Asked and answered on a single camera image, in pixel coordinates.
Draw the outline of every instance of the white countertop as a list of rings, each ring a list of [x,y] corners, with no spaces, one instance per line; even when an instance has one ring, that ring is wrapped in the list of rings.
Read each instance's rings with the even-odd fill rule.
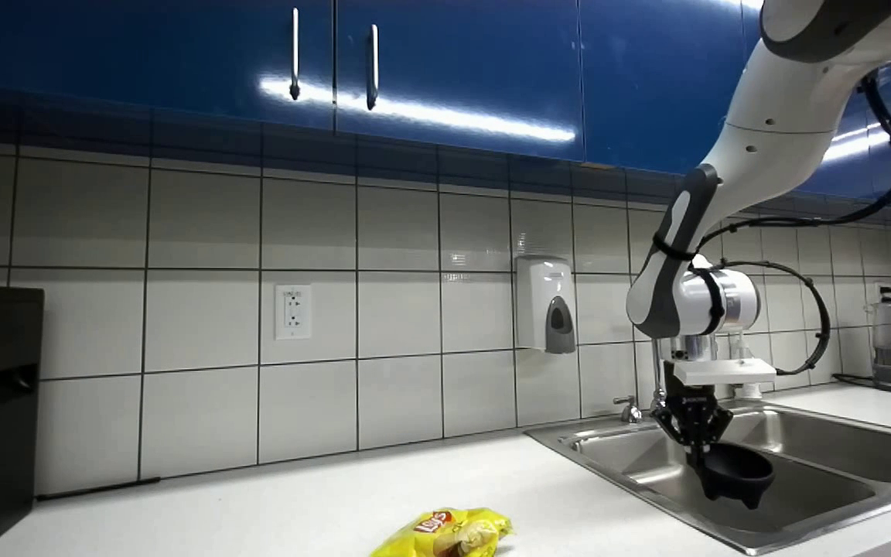
[[[891,426],[891,393],[878,391],[776,401]],[[512,557],[736,554],[537,438],[505,434],[54,501],[0,537],[0,557],[365,557],[445,504],[507,513]],[[865,554],[888,540],[891,513],[781,554]]]

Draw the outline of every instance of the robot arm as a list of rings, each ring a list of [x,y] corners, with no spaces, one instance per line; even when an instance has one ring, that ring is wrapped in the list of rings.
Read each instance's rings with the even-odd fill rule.
[[[756,326],[752,278],[695,265],[695,248],[722,219],[793,193],[818,169],[854,88],[891,65],[891,0],[769,0],[760,33],[714,148],[688,172],[631,283],[627,319],[653,339],[695,348],[722,326]],[[735,377],[748,372],[708,365],[693,382],[682,365],[688,359],[667,368],[655,417],[695,465],[730,422],[714,383],[741,383]]]

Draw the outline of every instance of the black cable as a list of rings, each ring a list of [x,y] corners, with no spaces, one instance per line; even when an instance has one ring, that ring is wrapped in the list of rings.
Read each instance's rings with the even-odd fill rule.
[[[888,146],[891,146],[891,110],[888,110],[883,89],[878,89],[878,71],[872,71],[861,80],[861,93],[868,97],[868,102],[869,102],[878,126],[888,132]],[[752,219],[726,224],[726,227],[708,233],[695,251],[702,251],[717,234],[726,234],[726,233],[736,233],[747,227],[775,227],[775,230],[841,227],[841,224],[868,219],[868,217],[885,210],[888,203],[891,203],[891,189],[885,194],[878,194],[872,203],[868,203],[854,214],[829,217],[829,219],[826,217],[752,217]]]
[[[799,368],[776,368],[776,374],[806,374],[806,372],[818,368],[818,363],[823,359],[826,342],[829,342],[829,313],[826,313],[826,304],[823,304],[814,278],[801,275],[801,271],[793,270],[793,265],[775,263],[775,260],[722,260],[717,265],[711,265],[711,271],[717,271],[717,270],[735,270],[735,265],[776,270],[776,271],[787,271],[787,275],[799,278],[799,283],[811,291],[811,296],[814,296],[814,304],[818,304],[818,313],[820,313],[818,348],[814,348],[814,352],[806,359],[806,365],[799,365]]]

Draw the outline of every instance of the sink basin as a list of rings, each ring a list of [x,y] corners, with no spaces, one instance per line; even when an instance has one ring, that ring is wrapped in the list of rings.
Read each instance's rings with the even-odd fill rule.
[[[683,444],[655,424],[560,426],[534,435],[747,554],[787,548],[891,508],[891,431],[776,406],[735,407],[723,434],[776,466],[758,509],[735,498],[708,501]]]

